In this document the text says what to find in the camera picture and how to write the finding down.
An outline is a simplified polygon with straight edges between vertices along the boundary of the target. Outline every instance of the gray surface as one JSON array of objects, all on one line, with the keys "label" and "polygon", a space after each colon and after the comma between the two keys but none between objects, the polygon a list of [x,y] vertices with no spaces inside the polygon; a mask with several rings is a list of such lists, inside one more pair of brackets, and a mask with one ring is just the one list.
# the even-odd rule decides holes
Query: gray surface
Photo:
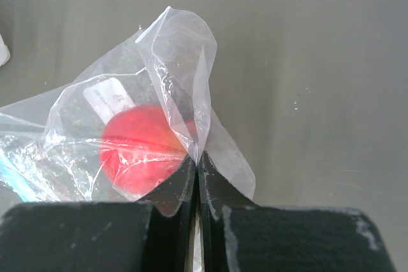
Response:
[{"label": "gray surface", "polygon": [[255,200],[361,208],[407,271],[408,0],[0,0],[0,105],[71,81],[167,5],[219,43],[213,106]]}]

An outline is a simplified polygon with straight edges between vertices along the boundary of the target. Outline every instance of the red ball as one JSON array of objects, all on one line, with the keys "label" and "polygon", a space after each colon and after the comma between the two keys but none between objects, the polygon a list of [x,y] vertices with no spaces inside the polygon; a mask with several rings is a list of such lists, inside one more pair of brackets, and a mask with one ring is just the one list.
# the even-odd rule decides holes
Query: red ball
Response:
[{"label": "red ball", "polygon": [[161,107],[142,105],[116,114],[102,134],[100,163],[113,185],[143,196],[167,179],[186,150]]}]

